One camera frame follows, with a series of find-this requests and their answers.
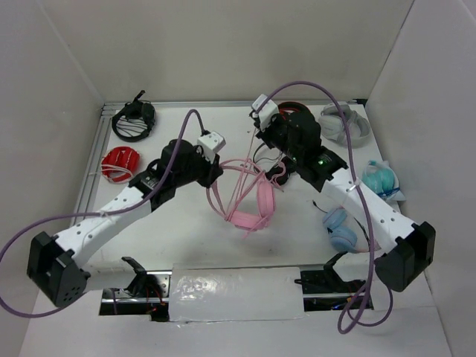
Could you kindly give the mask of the pink wired headphones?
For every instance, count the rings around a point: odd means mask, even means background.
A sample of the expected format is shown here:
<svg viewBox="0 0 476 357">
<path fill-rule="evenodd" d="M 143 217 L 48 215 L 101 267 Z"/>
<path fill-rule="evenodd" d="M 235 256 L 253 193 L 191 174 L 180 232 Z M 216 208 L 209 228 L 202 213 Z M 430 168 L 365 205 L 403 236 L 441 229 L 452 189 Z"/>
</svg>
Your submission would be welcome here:
<svg viewBox="0 0 476 357">
<path fill-rule="evenodd" d="M 277 172 L 270 178 L 249 155 L 245 158 L 225 160 L 220 167 L 224 171 L 237 171 L 239 176 L 227 205 L 223 205 L 217 182 L 206 190 L 208 204 L 212 210 L 224 221 L 246 231 L 247 234 L 267 228 L 276 210 L 274 191 L 282 188 L 277 180 L 288 173 L 286 165 L 278 161 Z M 242 201 L 252 192 L 256 193 L 257 212 L 247 213 L 239 210 Z"/>
</svg>

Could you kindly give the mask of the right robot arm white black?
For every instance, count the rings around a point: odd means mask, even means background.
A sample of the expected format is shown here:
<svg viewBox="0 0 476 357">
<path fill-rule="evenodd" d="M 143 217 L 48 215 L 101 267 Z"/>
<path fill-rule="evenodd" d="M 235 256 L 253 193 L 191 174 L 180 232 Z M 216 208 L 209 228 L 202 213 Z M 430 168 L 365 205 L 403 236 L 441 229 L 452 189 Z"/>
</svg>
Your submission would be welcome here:
<svg viewBox="0 0 476 357">
<path fill-rule="evenodd" d="M 434 259 L 436 231 L 395 211 L 365 184 L 358 183 L 350 163 L 321 143 L 321 127 L 308 112 L 276 113 L 265 121 L 251 112 L 257 138 L 279 149 L 298 175 L 362 223 L 384 253 L 374 259 L 378 278 L 395 292 L 404 291 Z"/>
</svg>

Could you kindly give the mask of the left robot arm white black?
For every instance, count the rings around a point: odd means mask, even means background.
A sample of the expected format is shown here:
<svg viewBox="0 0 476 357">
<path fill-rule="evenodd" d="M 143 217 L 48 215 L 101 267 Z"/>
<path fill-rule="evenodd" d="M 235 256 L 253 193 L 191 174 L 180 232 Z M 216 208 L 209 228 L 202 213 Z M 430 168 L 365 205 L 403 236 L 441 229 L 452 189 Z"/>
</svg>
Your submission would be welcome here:
<svg viewBox="0 0 476 357">
<path fill-rule="evenodd" d="M 171 140 L 160 158 L 147 165 L 97 212 L 53 236 L 41 232 L 31 241 L 27 275 L 57 308 L 86 291 L 91 277 L 84 267 L 96 251 L 132 223 L 171 200 L 178 188 L 196 182 L 209 188 L 223 173 L 218 152 L 225 139 L 217 132 L 196 144 Z"/>
</svg>

